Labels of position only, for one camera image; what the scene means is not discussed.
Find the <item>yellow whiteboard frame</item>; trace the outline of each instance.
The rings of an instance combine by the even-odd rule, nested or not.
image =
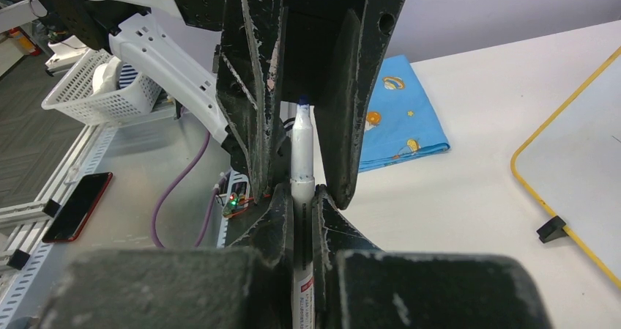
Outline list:
[[[586,89],[601,73],[603,73],[603,71],[610,64],[612,64],[620,56],[621,56],[621,47],[619,47],[593,73],[593,75],[591,75],[582,85],[580,85],[580,87],[526,140],[526,142],[524,142],[520,146],[520,148],[518,148],[518,150],[515,153],[513,153],[513,157],[511,157],[511,171],[513,172],[513,176],[516,177],[516,179],[524,186],[524,188],[526,188],[526,190],[533,197],[535,197],[535,200],[539,204],[541,204],[541,207],[543,207],[543,209],[546,210],[546,212],[552,218],[557,216],[556,212],[553,211],[552,208],[550,208],[550,206],[548,206],[546,201],[544,201],[541,198],[541,196],[539,196],[539,194],[530,185],[528,185],[528,182],[526,182],[526,180],[524,180],[524,178],[519,174],[518,169],[516,168],[516,161],[518,159],[518,156],[520,155],[520,153],[522,153],[522,151],[526,149],[526,147],[528,147],[529,144],[531,144],[533,140],[535,140],[537,136],[539,136],[539,134],[543,130],[546,129],[546,127],[548,127],[548,125],[550,125],[550,123],[554,119],[556,119],[559,116],[559,114],[561,114],[562,111],[565,110],[565,108],[567,108],[573,102],[573,100],[575,100],[584,91],[584,89]],[[580,240],[580,237],[578,237],[578,235],[576,235],[576,233],[573,232],[573,230],[569,226],[563,227],[563,230],[567,232],[567,235],[569,235],[569,237],[571,237],[574,241],[576,241],[578,246],[588,255],[588,257],[592,259],[596,263],[596,265],[612,280],[612,282],[614,282],[617,285],[617,287],[621,289],[621,280],[618,277],[616,277],[616,275],[610,269],[608,269],[608,267],[593,253],[593,251],[591,251],[591,249],[584,242],[582,242],[582,240]]]

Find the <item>phone screen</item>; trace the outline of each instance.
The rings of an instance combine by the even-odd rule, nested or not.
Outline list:
[[[112,173],[85,175],[43,235],[44,243],[75,240],[95,209]]]

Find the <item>white table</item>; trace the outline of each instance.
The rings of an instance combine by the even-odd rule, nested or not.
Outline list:
[[[617,21],[412,64],[452,148],[360,174],[343,214],[384,250],[513,257],[556,328],[621,328],[621,290],[568,237],[539,241],[550,217],[510,170],[518,147],[620,45]],[[315,161],[324,182],[317,142]]]

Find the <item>basket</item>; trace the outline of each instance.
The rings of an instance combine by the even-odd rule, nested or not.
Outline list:
[[[43,100],[43,109],[56,109],[86,125],[150,113],[162,88],[143,73],[124,89],[92,95],[95,68],[111,57],[88,50]]]

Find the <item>white marker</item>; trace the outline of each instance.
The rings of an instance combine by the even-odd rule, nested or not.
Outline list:
[[[291,197],[294,208],[294,272],[291,311],[294,329],[315,328],[311,202],[313,176],[313,124],[311,106],[300,99],[291,130]]]

